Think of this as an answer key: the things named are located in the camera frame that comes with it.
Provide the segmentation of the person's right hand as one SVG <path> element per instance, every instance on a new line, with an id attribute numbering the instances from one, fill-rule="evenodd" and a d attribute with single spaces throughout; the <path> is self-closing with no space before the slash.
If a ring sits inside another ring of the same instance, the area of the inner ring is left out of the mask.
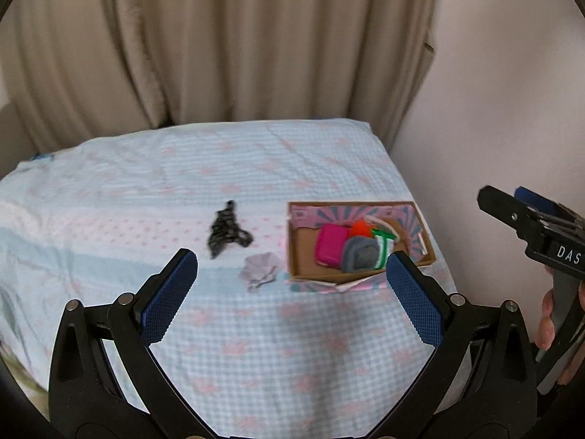
<path id="1" fill-rule="evenodd" d="M 539 326 L 537 326 L 535 333 L 535 345 L 539 350 L 547 351 L 555 338 L 555 327 L 551 315 L 554 311 L 554 293 L 553 290 L 546 292 L 542 299 L 541 305 L 541 319 Z M 564 370 L 558 375 L 554 376 L 550 373 L 548 377 L 540 384 L 539 391 L 541 393 L 548 393 L 555 384 L 560 386 L 567 386 L 574 376 L 578 373 L 581 365 L 584 363 L 584 343 L 581 343 L 579 349 L 575 351 L 573 356 L 566 364 Z"/>

